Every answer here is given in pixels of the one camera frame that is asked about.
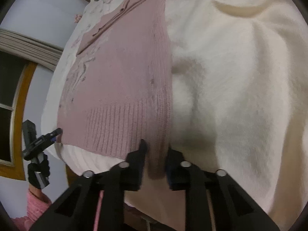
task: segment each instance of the metal screw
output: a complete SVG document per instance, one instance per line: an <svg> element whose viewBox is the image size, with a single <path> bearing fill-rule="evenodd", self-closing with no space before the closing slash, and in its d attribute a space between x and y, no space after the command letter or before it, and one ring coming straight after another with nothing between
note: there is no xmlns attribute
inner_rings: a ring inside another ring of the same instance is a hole
<svg viewBox="0 0 308 231"><path fill-rule="evenodd" d="M83 172L83 174L82 174L82 176L83 176L83 177L86 177L86 178L90 178L90 177L92 177L93 175L94 175L94 172L91 171L91 170L87 170L87 171Z"/></svg>
<svg viewBox="0 0 308 231"><path fill-rule="evenodd" d="M216 171L216 174L220 177L223 177L223 176L226 176L227 175L227 172L224 171L223 169L219 169Z"/></svg>
<svg viewBox="0 0 308 231"><path fill-rule="evenodd" d="M120 168L126 168L129 167L129 163L126 161L122 161L121 163L119 163L119 167Z"/></svg>
<svg viewBox="0 0 308 231"><path fill-rule="evenodd" d="M181 166L182 167L190 167L192 164L189 161L182 161Z"/></svg>

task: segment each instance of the white fabric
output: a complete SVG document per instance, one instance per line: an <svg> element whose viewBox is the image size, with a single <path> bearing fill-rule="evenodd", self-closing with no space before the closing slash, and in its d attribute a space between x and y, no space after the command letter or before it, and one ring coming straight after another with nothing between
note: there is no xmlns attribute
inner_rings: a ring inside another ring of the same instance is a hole
<svg viewBox="0 0 308 231"><path fill-rule="evenodd" d="M86 7L51 81L42 133L56 128L82 34L121 2ZM281 230L289 229L308 200L307 24L291 0L166 0L165 14L173 58L172 147L204 170L225 169ZM56 149L49 151L76 174L120 161L69 145ZM167 192L165 179L145 181L126 200L184 230L184 195ZM166 195L178 202L172 214Z"/></svg>

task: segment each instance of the white wall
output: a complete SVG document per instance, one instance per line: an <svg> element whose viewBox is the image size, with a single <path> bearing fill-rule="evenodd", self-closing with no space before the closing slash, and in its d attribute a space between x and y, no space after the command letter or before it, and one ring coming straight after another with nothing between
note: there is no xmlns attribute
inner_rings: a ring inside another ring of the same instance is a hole
<svg viewBox="0 0 308 231"><path fill-rule="evenodd" d="M36 124L38 136L41 135L41 115L52 75L53 72L51 70L38 65L27 95L23 120L29 119ZM50 185L43 189L43 192L51 201L54 201L67 189L65 164L52 155L48 155L48 160L50 164ZM27 165L28 162L24 162L26 177ZM27 181L0 177L0 201L11 218L26 215L26 193L28 186L29 183Z"/></svg>
<svg viewBox="0 0 308 231"><path fill-rule="evenodd" d="M85 0L16 0L0 27L64 47L82 14Z"/></svg>

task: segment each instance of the pink fabric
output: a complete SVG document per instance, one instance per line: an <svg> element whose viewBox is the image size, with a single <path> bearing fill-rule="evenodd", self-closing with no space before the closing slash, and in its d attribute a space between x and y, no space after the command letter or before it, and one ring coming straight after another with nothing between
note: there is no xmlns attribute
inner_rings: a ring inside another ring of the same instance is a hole
<svg viewBox="0 0 308 231"><path fill-rule="evenodd" d="M125 159L149 145L149 175L164 174L171 131L171 52L165 0L124 0L85 33L62 92L60 142Z"/></svg>
<svg viewBox="0 0 308 231"><path fill-rule="evenodd" d="M27 216L12 219L15 225L21 231L28 231L32 224L49 208L51 201L48 203L36 198L30 191L27 192Z"/></svg>
<svg viewBox="0 0 308 231"><path fill-rule="evenodd" d="M102 205L103 195L104 191L101 191L97 204L93 231L97 231L98 221L100 219L100 208ZM46 199L48 199L48 203L41 201L40 199L36 198L30 191L28 191L27 216L12 219L14 224L18 227L20 231L28 231L32 226L32 224L49 208L49 206L51 205L51 201L47 196Z"/></svg>

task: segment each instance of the wooden window frame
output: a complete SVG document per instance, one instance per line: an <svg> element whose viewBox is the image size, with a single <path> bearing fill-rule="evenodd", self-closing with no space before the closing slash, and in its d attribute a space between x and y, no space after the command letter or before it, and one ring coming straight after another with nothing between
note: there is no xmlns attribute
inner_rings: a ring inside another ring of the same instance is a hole
<svg viewBox="0 0 308 231"><path fill-rule="evenodd" d="M10 121L11 162L0 163L0 176L26 180L22 158L22 122L29 86L37 64L29 62L24 67L15 91Z"/></svg>

